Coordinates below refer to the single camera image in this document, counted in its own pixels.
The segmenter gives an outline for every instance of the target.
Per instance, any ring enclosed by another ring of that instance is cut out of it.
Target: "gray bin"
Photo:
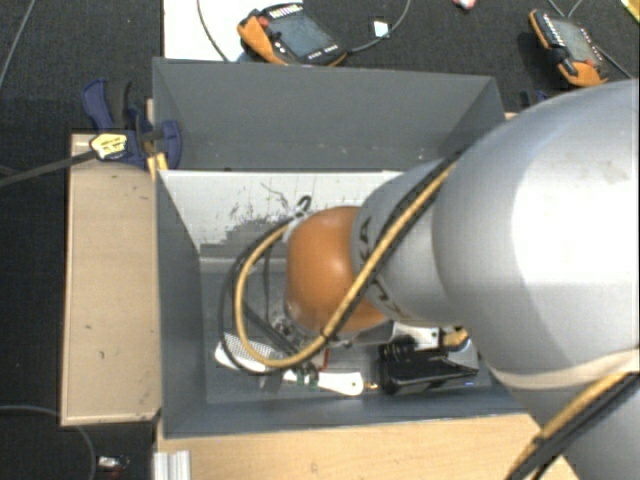
[[[154,102],[156,122],[176,119],[184,139],[180,170],[161,173],[156,198],[167,437],[520,411],[491,381],[397,397],[296,385],[273,394],[212,360],[218,294],[235,256],[300,195],[312,194],[314,209],[357,204],[390,171],[482,136],[504,120],[491,78],[157,59]],[[283,284],[277,255],[274,286]],[[249,297],[259,305],[259,288]]]

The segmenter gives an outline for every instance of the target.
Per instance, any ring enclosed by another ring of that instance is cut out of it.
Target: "cardboard sheet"
[[[302,0],[200,0],[209,33],[231,60],[242,53],[236,26],[253,9]],[[200,23],[196,0],[164,0],[164,56],[170,59],[222,60]]]

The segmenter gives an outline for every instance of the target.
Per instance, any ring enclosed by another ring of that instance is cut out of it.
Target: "black floor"
[[[575,0],[557,0],[568,9]],[[393,23],[404,0],[305,0],[349,46],[366,42],[371,17]],[[0,0],[0,64],[29,0]],[[507,110],[520,93],[553,96],[563,84],[527,25],[544,0],[413,0],[392,39],[346,66],[492,75]],[[585,0],[575,14],[595,40],[638,76],[639,27],[620,0]],[[151,58],[162,53],[162,0],[39,0],[0,93],[0,165],[16,170],[68,154],[88,128],[79,91],[97,77],[126,78],[150,96]],[[622,75],[612,69],[612,79]],[[65,174],[0,189],[0,404],[59,406],[65,262]],[[90,428],[99,455],[131,458],[126,478],[149,474],[151,426]],[[46,416],[0,413],[0,478],[85,478],[79,436]]]

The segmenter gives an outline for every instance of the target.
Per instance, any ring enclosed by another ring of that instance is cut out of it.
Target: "orange device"
[[[529,23],[560,74],[577,87],[590,87],[607,81],[604,59],[589,33],[569,18],[533,10]]]
[[[255,9],[240,22],[238,33],[247,54],[272,64],[335,66],[347,56],[301,3]]]

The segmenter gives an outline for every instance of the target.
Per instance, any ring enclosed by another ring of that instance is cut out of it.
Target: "sticker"
[[[89,142],[99,160],[119,160],[127,151],[127,136],[122,133],[101,133]]]

